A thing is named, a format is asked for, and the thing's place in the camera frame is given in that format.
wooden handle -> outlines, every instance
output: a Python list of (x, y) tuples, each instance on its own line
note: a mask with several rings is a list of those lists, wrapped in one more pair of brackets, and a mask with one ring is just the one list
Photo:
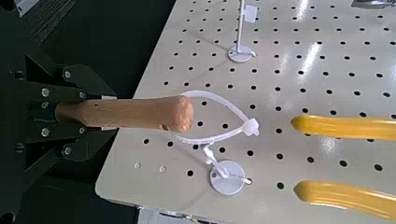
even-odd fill
[(393, 120), (302, 115), (294, 118), (291, 125), (302, 133), (396, 141), (396, 121)]
[(190, 98), (87, 100), (77, 105), (58, 104), (58, 121), (77, 120), (88, 127), (124, 127), (188, 131), (194, 120)]
[(294, 188), (307, 203), (353, 209), (396, 221), (396, 196), (338, 183), (306, 180)]

metal rod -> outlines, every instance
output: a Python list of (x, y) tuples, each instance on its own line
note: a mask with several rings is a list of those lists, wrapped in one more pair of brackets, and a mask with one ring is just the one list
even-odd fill
[(245, 15), (245, 0), (240, 0), (239, 5), (239, 25), (238, 25), (238, 37), (236, 39), (236, 52), (240, 53), (241, 39), (242, 39), (242, 24), (244, 23)]

screw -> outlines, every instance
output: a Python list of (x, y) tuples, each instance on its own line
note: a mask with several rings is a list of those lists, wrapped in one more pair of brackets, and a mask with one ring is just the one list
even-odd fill
[(41, 108), (45, 109), (49, 107), (49, 103), (48, 102), (44, 102), (43, 104), (41, 104)]
[(43, 128), (43, 129), (41, 130), (41, 136), (43, 136), (43, 137), (48, 137), (48, 136), (50, 136), (50, 129), (48, 129), (48, 128)]
[(85, 92), (81, 91), (81, 92), (79, 93), (79, 98), (85, 99), (85, 97), (87, 97), (87, 94), (85, 94)]
[(64, 155), (66, 155), (66, 156), (70, 155), (71, 152), (72, 152), (72, 148), (71, 147), (66, 147), (64, 149)]
[(41, 95), (43, 95), (44, 97), (49, 97), (49, 95), (50, 95), (50, 90), (49, 90), (49, 89), (46, 89), (46, 88), (42, 89), (42, 90), (41, 90)]
[(72, 74), (69, 71), (65, 71), (64, 72), (64, 77), (65, 78), (70, 78), (70, 77), (72, 77)]

zip tie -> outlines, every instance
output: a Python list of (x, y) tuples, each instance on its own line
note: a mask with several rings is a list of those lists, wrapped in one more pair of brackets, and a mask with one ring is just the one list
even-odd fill
[(238, 107), (233, 105), (231, 102), (228, 100), (212, 93), (209, 91), (186, 91), (181, 93), (180, 95), (184, 95), (187, 97), (203, 97), (207, 98), (213, 101), (216, 101), (225, 107), (229, 108), (231, 111), (235, 113), (236, 116), (238, 116), (242, 121), (244, 121), (244, 124), (236, 128), (234, 130), (231, 130), (227, 133), (219, 134), (216, 136), (211, 136), (211, 137), (206, 137), (206, 138), (198, 138), (198, 139), (191, 139), (191, 138), (186, 138), (186, 137), (181, 137), (179, 135), (176, 135), (173, 133), (174, 137), (181, 141), (182, 143), (190, 144), (190, 145), (203, 145), (203, 144), (213, 144), (215, 142), (223, 141), (225, 139), (231, 138), (236, 136), (237, 134), (243, 132), (247, 136), (251, 136), (255, 134), (258, 136), (260, 134), (259, 132), (259, 123), (255, 119), (249, 119)]

pegboard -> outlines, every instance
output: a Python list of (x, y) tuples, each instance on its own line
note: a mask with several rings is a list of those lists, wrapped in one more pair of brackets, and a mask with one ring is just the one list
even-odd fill
[[(259, 7), (242, 44), (257, 58), (233, 63), (239, 2), (178, 0), (135, 98), (211, 91), (261, 125), (260, 136), (211, 147), (238, 162), (253, 185), (215, 192), (198, 146), (169, 133), (121, 129), (96, 184), (110, 201), (175, 211), (221, 223), (379, 223), (362, 213), (301, 202), (302, 180), (341, 182), (396, 194), (395, 143), (298, 133), (302, 114), (396, 119), (395, 9), (353, 8), (351, 1), (247, 0)], [(194, 99), (188, 137), (225, 133), (241, 121), (222, 105)]]

